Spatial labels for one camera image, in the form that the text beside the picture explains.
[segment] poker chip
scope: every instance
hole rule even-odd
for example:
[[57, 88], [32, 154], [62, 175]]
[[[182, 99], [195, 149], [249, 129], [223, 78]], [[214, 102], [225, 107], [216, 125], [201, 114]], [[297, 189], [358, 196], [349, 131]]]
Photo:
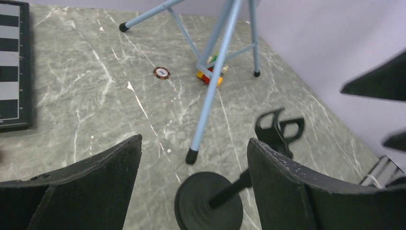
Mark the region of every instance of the poker chip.
[[170, 77], [170, 72], [167, 68], [164, 67], [156, 67], [154, 69], [154, 75], [155, 77], [161, 79], [161, 80], [166, 80]]

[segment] tripod leg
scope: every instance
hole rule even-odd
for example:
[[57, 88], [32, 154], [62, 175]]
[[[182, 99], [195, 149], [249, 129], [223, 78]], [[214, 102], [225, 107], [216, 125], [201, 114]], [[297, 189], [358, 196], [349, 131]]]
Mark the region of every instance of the tripod leg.
[[258, 33], [257, 33], [257, 13], [256, 13], [256, 2], [255, 0], [249, 0], [249, 19], [251, 25], [251, 39], [254, 44], [253, 56], [254, 56], [254, 76], [259, 77], [261, 71], [259, 68], [259, 53], [258, 53]]
[[234, 0], [227, 0], [223, 6], [223, 10], [220, 13], [220, 16], [217, 19], [217, 23], [213, 28], [212, 33], [210, 34], [209, 40], [207, 41], [206, 47], [204, 48], [202, 55], [199, 58], [199, 64], [205, 65], [209, 56], [213, 52], [213, 48], [220, 36], [222, 29], [224, 28], [224, 24], [227, 21], [227, 18], [230, 15], [231, 7], [233, 6]]
[[240, 11], [242, 0], [233, 0], [231, 8], [230, 18], [224, 32], [224, 38], [220, 46], [220, 52], [217, 57], [217, 64], [214, 67], [212, 77], [210, 78], [209, 87], [206, 93], [206, 99], [204, 100], [202, 112], [200, 113], [199, 123], [197, 124], [196, 132], [192, 141], [188, 154], [186, 156], [187, 164], [194, 164], [197, 159], [200, 142], [204, 134], [207, 118], [209, 117], [212, 101], [214, 99], [215, 91], [217, 88], [217, 82], [220, 77], [221, 70], [226, 59], [228, 47], [230, 46], [231, 38], [233, 36], [234, 28], [237, 23], [238, 13]]
[[138, 23], [143, 22], [146, 19], [148, 19], [152, 16], [155, 16], [156, 14], [161, 13], [162, 11], [167, 10], [168, 8], [178, 4], [180, 2], [183, 2], [183, 1], [185, 1], [185, 0], [168, 0], [168, 1], [160, 4], [159, 6], [156, 6], [153, 9], [150, 9], [149, 11], [141, 14], [140, 16], [138, 16], [126, 23], [121, 23], [120, 27], [119, 27], [120, 31], [125, 32], [128, 29], [130, 29], [132, 26], [137, 25]]

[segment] chessboard frame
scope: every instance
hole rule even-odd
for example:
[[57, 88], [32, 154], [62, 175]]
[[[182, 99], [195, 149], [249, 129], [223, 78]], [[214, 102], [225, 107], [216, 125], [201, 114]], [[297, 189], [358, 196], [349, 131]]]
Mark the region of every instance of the chessboard frame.
[[19, 60], [19, 99], [18, 117], [0, 119], [0, 129], [29, 128], [33, 125], [32, 79], [31, 79], [31, 20], [30, 6], [27, 2], [0, 0], [0, 4], [17, 5], [20, 7], [20, 60]]

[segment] yellow toy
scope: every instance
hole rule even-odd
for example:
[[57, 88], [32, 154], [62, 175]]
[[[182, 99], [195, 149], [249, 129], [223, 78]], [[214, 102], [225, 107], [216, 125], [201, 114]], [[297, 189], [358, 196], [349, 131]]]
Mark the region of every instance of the yellow toy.
[[[217, 54], [214, 57], [209, 57], [209, 59], [207, 60], [207, 64], [211, 63], [211, 62], [215, 62], [217, 60]], [[214, 66], [208, 68], [207, 70], [213, 72]], [[225, 65], [223, 66], [223, 69], [221, 70], [221, 76], [223, 76], [228, 70], [228, 66]], [[218, 78], [218, 82], [217, 82], [217, 87], [220, 86], [221, 82], [223, 81], [222, 77]], [[201, 71], [197, 72], [196, 77], [199, 78], [200, 80], [204, 81], [205, 84], [209, 84], [210, 82], [210, 78], [208, 78], [206, 75], [204, 75]]]

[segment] black rubber foot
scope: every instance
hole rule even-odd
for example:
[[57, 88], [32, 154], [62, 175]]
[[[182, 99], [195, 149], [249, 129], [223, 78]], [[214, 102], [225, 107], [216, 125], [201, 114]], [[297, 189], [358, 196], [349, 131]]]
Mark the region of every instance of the black rubber foot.
[[120, 28], [120, 31], [123, 33], [130, 29], [125, 26], [125, 23], [121, 23], [118, 28]]
[[194, 164], [197, 160], [197, 154], [199, 151], [194, 151], [192, 149], [189, 149], [188, 155], [186, 155], [186, 163], [187, 164]]
[[257, 77], [259, 77], [260, 75], [261, 75], [261, 70], [258, 71], [258, 72], [255, 72], [255, 71], [254, 71], [254, 77], [257, 78]]
[[181, 230], [239, 230], [242, 224], [241, 197], [235, 195], [219, 208], [209, 200], [231, 182], [214, 172], [198, 172], [180, 186], [175, 197], [175, 217]]

